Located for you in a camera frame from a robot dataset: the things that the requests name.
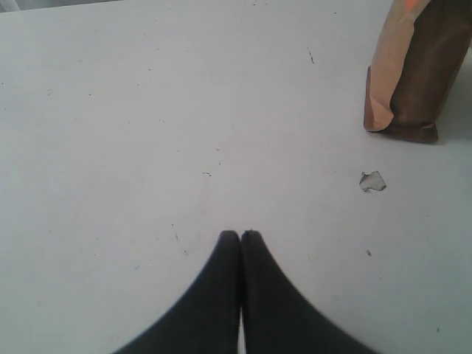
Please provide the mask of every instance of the small white paper piece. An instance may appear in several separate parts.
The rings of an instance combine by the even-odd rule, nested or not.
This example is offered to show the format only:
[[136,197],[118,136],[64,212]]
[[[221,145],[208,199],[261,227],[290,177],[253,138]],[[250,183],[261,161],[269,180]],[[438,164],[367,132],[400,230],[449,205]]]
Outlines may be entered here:
[[363,172],[359,186],[364,192],[368,192],[369,190],[377,190],[381,192],[386,188],[385,181],[382,178],[381,173],[378,171],[372,172],[369,175],[366,175]]

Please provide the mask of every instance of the paper bag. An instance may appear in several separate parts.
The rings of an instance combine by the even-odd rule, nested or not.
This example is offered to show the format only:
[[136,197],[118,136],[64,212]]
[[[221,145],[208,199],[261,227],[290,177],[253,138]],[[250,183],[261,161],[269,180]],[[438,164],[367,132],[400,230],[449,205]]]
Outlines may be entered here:
[[364,127],[436,142],[471,41],[472,0],[394,0],[367,73]]

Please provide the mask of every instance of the white table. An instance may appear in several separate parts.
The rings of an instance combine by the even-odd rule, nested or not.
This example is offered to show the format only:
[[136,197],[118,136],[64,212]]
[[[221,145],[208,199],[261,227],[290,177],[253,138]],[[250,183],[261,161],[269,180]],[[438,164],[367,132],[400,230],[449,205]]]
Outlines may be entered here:
[[[1,351],[112,352],[182,295],[221,230],[258,229],[369,346],[467,353],[472,55],[438,145],[364,132],[389,3],[0,14]],[[364,193],[374,170],[388,187]]]

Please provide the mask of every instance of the scratch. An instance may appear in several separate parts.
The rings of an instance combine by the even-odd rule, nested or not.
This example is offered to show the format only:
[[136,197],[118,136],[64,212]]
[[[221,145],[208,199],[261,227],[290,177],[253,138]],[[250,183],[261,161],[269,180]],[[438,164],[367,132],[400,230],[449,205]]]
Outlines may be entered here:
[[313,59],[313,55],[311,54],[310,48],[307,47],[308,55],[310,55],[311,63],[314,64],[315,60]]

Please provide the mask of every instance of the orange label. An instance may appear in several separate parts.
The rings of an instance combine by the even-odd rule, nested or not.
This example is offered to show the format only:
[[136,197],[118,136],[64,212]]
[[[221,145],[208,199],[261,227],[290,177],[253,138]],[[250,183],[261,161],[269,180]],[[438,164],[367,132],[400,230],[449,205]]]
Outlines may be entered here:
[[406,9],[411,11],[420,2],[420,0],[405,0]]

